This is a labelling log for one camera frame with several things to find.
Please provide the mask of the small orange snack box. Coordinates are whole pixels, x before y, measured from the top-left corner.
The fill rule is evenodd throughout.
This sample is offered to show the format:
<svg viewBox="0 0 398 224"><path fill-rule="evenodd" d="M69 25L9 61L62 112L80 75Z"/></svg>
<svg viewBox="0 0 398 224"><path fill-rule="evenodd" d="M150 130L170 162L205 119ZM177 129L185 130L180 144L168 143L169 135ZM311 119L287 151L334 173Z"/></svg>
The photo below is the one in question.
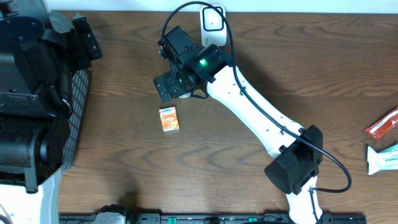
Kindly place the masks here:
<svg viewBox="0 0 398 224"><path fill-rule="evenodd" d="M159 114L164 132L179 130L180 126L175 106L160 109Z"/></svg>

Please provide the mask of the orange candy bar wrapper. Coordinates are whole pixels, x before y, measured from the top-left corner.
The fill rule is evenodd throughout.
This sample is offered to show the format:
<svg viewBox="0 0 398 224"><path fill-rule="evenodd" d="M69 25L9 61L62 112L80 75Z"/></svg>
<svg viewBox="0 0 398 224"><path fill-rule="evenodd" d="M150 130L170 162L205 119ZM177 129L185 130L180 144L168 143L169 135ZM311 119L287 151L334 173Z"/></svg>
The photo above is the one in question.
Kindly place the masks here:
<svg viewBox="0 0 398 224"><path fill-rule="evenodd" d="M382 119L374 123L372 126L366 128L364 131L373 138L379 140L392 128L397 126L397 108L394 108L390 113L385 115Z"/></svg>

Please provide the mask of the teal wipes packet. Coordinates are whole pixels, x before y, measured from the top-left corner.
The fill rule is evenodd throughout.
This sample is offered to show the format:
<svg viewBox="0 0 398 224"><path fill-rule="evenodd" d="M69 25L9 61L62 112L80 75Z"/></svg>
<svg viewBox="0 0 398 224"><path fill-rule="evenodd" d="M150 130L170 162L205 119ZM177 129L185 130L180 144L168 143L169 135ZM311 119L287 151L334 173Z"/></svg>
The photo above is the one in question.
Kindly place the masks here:
<svg viewBox="0 0 398 224"><path fill-rule="evenodd" d="M368 174L380 170L397 170L397 144L376 152L371 146L367 150Z"/></svg>

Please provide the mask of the green lid jar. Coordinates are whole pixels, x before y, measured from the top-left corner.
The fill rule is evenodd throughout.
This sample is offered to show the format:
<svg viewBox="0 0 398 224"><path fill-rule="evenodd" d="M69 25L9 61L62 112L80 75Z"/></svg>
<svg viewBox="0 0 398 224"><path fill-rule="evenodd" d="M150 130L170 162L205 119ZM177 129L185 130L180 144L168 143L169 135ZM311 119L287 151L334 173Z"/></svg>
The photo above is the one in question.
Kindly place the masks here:
<svg viewBox="0 0 398 224"><path fill-rule="evenodd" d="M182 95L182 96L179 96L179 98L189 98L189 97L192 97L192 93L186 93L186 94L184 94L184 95Z"/></svg>

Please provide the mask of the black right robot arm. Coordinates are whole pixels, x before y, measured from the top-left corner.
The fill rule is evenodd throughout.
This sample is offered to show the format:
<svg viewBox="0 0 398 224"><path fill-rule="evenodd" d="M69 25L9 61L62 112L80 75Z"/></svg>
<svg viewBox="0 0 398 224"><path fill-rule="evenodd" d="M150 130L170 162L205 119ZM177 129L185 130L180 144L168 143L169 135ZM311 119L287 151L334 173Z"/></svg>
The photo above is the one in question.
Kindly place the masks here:
<svg viewBox="0 0 398 224"><path fill-rule="evenodd" d="M314 191L317 186L320 152L283 132L287 128L316 146L323 135L316 126L304 129L273 107L239 71L218 46L200 47L179 26L158 42L160 55L169 61L170 71L154 79L163 102L202 89L206 95L231 110L260 140L273 158L264 172L289 203L295 223L316 223L322 210Z"/></svg>

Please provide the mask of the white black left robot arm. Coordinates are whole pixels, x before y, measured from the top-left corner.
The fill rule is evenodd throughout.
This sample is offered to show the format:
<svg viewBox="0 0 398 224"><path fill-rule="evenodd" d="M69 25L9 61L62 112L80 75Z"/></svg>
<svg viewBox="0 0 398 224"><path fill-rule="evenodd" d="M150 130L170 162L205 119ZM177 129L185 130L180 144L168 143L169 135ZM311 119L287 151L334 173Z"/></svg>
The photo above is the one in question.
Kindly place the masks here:
<svg viewBox="0 0 398 224"><path fill-rule="evenodd" d="M85 16L44 0L1 0L1 222L58 223L62 175L73 165L102 56Z"/></svg>

